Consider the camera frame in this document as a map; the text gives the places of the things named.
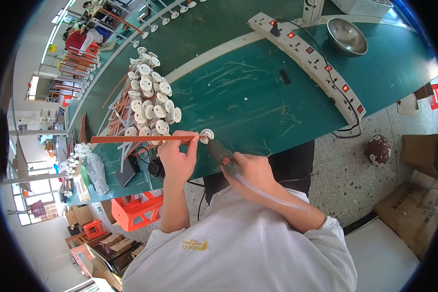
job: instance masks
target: printed logo on shirt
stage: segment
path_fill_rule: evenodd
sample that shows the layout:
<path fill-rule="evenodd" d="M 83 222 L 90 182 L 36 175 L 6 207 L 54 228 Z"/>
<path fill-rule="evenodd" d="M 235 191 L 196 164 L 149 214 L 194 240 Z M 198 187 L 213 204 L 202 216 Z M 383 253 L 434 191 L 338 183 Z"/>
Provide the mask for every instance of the printed logo on shirt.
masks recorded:
<path fill-rule="evenodd" d="M 199 242 L 196 239 L 190 239 L 189 241 L 182 241 L 183 249 L 194 249 L 194 250 L 206 250 L 208 248 L 208 241 L 205 240 L 203 243 Z"/>

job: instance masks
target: white t-shirt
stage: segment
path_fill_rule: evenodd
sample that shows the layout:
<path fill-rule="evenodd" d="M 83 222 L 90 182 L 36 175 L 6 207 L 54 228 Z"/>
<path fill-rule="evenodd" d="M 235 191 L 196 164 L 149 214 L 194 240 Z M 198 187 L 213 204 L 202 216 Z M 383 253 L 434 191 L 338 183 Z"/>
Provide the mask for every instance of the white t-shirt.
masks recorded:
<path fill-rule="evenodd" d="M 308 202 L 302 192 L 289 190 Z M 357 272 L 342 228 L 327 217 L 301 234 L 279 213 L 228 187 L 204 219 L 166 234 L 154 230 L 123 275 L 124 292 L 355 291 Z"/>

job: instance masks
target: white plastic basket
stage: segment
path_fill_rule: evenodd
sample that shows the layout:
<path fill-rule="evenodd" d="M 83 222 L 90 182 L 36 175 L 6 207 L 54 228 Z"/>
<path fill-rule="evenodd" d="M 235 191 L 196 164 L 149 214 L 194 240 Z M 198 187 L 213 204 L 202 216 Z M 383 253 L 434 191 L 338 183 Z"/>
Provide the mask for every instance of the white plastic basket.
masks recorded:
<path fill-rule="evenodd" d="M 350 15 L 363 15 L 383 17 L 391 8 L 392 4 L 385 0 L 380 4 L 370 0 L 331 0 L 342 12 Z"/>

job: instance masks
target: brown ball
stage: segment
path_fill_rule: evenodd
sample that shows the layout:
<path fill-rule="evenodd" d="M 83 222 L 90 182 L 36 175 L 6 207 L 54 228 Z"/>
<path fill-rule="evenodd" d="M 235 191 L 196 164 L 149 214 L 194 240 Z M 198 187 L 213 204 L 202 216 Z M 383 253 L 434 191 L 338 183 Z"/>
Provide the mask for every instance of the brown ball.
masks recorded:
<path fill-rule="evenodd" d="M 391 144 L 383 135 L 370 138 L 365 150 L 365 156 L 374 166 L 383 166 L 391 156 Z"/>

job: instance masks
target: hand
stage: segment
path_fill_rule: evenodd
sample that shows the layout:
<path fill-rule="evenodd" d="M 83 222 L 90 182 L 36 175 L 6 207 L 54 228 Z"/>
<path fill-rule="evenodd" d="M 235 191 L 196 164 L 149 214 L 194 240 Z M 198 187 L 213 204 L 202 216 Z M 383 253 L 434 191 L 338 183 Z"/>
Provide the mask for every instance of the hand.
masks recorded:
<path fill-rule="evenodd" d="M 183 187 L 195 169 L 199 135 L 198 132 L 177 130 L 172 136 L 195 136 L 191 140 L 166 141 L 157 151 L 165 169 L 165 179 Z M 180 145 L 188 145 L 187 154 L 180 152 Z"/>
<path fill-rule="evenodd" d="M 280 187 L 280 184 L 274 180 L 273 172 L 267 157 L 241 154 L 239 152 L 235 152 L 232 157 L 240 168 L 242 168 L 242 177 L 259 190 L 271 195 Z M 247 200 L 258 203 L 263 202 L 262 195 L 242 184 L 237 178 L 229 177 L 224 171 L 224 167 L 221 166 L 221 170 L 234 191 L 238 192 Z"/>

